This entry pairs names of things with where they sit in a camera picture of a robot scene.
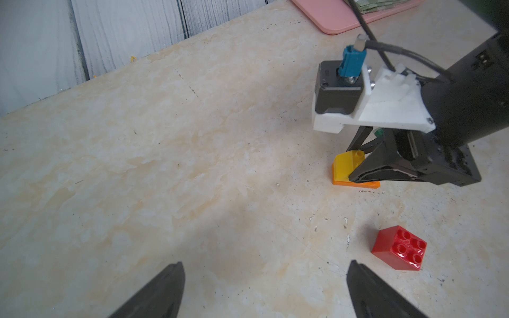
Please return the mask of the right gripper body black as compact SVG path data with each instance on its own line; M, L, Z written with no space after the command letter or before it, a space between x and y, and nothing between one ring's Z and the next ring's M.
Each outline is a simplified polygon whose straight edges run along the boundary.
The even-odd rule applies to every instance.
M433 133L393 131L396 160L394 169L411 180L435 185L469 186L481 181L481 173L467 145L442 144Z

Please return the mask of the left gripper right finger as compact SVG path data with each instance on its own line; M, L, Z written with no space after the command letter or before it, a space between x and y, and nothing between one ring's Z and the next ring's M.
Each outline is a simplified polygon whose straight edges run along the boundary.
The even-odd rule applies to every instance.
M356 260L349 265L347 286L357 317L426 317L370 268Z

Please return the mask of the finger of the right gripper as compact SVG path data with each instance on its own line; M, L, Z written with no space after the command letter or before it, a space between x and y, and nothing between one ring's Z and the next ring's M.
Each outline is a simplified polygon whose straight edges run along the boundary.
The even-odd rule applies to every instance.
M359 150L368 156L349 175L351 182L413 182L420 177L411 162L401 155L394 137L378 137L362 144Z
M365 142L367 137L372 133L373 127L360 126L358 131L356 132L353 140L347 148L347 152L349 151L363 151L365 154L369 154L373 152L376 147L382 143L382 138L374 138L369 142Z

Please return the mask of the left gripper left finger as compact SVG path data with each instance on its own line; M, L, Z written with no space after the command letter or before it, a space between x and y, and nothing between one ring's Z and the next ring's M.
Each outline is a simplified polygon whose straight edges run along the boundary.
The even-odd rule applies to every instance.
M183 263L170 264L109 317L177 317L185 281Z

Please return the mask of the orange lego plate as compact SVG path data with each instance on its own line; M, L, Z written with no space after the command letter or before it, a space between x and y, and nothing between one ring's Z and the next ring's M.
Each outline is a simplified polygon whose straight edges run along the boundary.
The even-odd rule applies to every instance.
M365 182L355 183L350 181L340 181L336 178L337 169L332 165L332 184L335 186L348 186L353 188L367 188L367 189L379 189L381 187L380 182Z

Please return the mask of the yellow sloped lego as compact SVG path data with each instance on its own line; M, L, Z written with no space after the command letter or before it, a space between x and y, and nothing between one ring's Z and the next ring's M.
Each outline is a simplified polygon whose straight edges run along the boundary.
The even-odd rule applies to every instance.
M348 151L338 154L332 164L332 181L334 185L350 182L353 171L365 160L363 151Z

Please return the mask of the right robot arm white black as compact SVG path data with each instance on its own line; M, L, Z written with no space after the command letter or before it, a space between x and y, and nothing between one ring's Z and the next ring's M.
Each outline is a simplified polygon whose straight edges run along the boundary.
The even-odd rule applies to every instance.
M367 46L381 56L407 56L435 70L421 90L436 125L429 133L384 129L367 141L361 127L350 149L367 158L349 175L356 184L379 181L428 182L467 186L481 181L469 143L508 126L508 2L467 1L466 6L496 29L496 34L444 69L412 51L376 40L365 21Z

